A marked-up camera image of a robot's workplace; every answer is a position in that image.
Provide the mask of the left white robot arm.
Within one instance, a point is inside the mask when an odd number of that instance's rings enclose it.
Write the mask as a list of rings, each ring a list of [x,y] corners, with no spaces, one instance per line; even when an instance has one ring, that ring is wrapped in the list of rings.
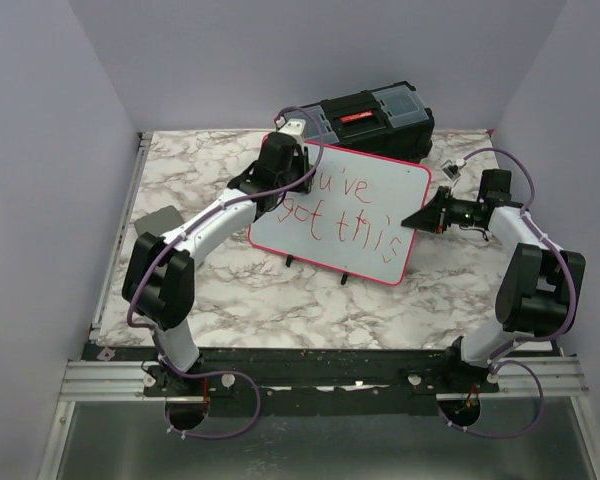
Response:
[[[194,393],[202,380],[187,322],[196,271],[231,235],[275,210],[287,192],[311,190],[315,167],[300,126],[294,121],[268,134],[258,158],[193,219],[160,235],[146,232],[134,244],[122,287],[127,323],[150,331],[159,359],[170,367],[167,382],[181,395]]]

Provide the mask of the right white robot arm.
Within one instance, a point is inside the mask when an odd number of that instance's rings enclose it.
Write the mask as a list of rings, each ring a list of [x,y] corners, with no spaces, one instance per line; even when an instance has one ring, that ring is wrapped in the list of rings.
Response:
[[[495,362],[517,347],[553,341],[567,333],[575,320],[586,261],[551,241],[521,203],[511,200],[511,173],[482,173],[475,201],[456,199],[440,187],[420,210],[401,225],[442,234],[452,225],[484,230],[511,253],[497,291],[493,318],[475,332],[459,337],[440,367],[440,379],[460,392],[476,380],[476,369],[493,369]]]

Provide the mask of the pink framed whiteboard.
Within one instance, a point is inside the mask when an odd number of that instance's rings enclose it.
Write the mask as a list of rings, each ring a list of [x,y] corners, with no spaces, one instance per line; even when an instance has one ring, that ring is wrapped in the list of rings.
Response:
[[[406,272],[415,232],[402,221],[420,210],[432,181],[422,165],[306,142],[319,166],[308,194],[289,193],[249,228],[265,251],[385,285]]]

